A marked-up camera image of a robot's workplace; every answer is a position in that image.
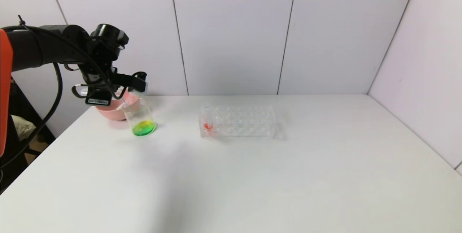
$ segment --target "yellow liquid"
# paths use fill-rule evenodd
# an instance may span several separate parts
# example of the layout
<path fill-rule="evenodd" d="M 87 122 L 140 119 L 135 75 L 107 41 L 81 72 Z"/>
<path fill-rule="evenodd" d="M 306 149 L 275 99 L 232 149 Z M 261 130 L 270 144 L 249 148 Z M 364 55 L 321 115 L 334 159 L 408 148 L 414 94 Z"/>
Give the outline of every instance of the yellow liquid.
<path fill-rule="evenodd" d="M 135 136 L 146 136 L 156 129 L 156 124 L 153 121 L 142 121 L 132 128 Z"/>

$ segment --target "tabletop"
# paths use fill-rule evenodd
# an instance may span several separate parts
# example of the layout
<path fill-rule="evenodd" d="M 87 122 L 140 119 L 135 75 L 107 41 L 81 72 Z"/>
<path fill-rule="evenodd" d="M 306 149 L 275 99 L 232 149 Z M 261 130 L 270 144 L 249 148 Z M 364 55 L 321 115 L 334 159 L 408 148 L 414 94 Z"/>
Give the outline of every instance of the tabletop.
<path fill-rule="evenodd" d="M 2 233 L 460 233 L 462 177 L 366 95 L 154 96 L 157 130 L 90 108 L 0 195 Z M 201 138 L 272 105 L 276 138 Z"/>

